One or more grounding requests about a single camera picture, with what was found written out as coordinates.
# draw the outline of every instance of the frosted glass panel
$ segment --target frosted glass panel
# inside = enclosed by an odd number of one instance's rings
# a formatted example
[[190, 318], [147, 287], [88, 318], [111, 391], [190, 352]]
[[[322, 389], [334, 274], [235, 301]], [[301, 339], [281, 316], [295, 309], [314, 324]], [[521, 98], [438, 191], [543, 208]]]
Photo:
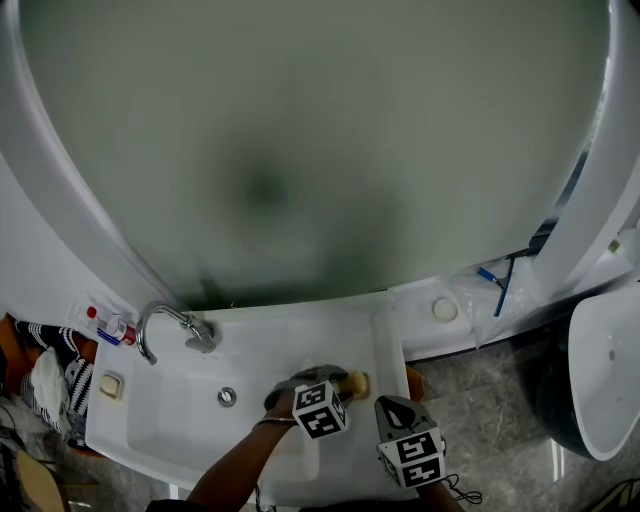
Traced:
[[192, 303], [368, 292], [522, 249], [579, 155], [606, 2], [39, 0], [43, 102]]

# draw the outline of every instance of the fiducial marker cube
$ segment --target fiducial marker cube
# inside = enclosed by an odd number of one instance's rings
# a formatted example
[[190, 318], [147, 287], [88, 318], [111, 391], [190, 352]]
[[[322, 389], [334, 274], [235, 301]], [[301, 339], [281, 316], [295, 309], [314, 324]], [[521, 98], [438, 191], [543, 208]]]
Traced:
[[328, 380], [296, 388], [293, 417], [311, 439], [345, 432], [350, 423], [344, 405]]
[[378, 453], [385, 470], [403, 489], [441, 480], [444, 474], [444, 447], [438, 427], [381, 443]]

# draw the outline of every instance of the toilet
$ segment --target toilet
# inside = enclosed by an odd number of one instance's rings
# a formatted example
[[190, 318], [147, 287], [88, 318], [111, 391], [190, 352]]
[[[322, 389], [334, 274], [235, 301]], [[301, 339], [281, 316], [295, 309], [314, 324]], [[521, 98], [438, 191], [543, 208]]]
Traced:
[[569, 328], [575, 416], [589, 454], [620, 451], [640, 416], [640, 284], [583, 300]]
[[640, 284], [583, 300], [554, 336], [538, 416], [558, 444], [608, 460], [640, 416]]

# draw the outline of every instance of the white toilet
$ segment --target white toilet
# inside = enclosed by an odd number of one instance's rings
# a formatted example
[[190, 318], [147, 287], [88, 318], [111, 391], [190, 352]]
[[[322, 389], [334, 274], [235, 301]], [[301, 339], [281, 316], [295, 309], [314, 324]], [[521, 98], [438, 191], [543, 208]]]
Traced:
[[568, 348], [582, 441], [595, 459], [610, 459], [640, 416], [640, 284], [578, 304]]

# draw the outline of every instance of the wrist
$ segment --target wrist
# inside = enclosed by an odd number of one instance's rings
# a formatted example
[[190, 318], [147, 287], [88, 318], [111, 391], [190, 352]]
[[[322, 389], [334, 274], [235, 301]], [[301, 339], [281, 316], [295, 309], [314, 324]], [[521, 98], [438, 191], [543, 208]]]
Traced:
[[277, 408], [271, 409], [270, 411], [267, 411], [265, 413], [265, 415], [263, 416], [264, 419], [266, 418], [285, 418], [288, 420], [292, 420], [293, 419], [293, 414], [291, 413], [290, 409], [284, 409], [284, 410], [278, 410]]
[[278, 422], [271, 422], [271, 421], [259, 421], [255, 427], [253, 427], [253, 430], [262, 430], [264, 432], [274, 432], [279, 434], [280, 436], [284, 436], [284, 434], [286, 434], [289, 429], [291, 427], [293, 427], [293, 424], [289, 424], [289, 423], [278, 423]]

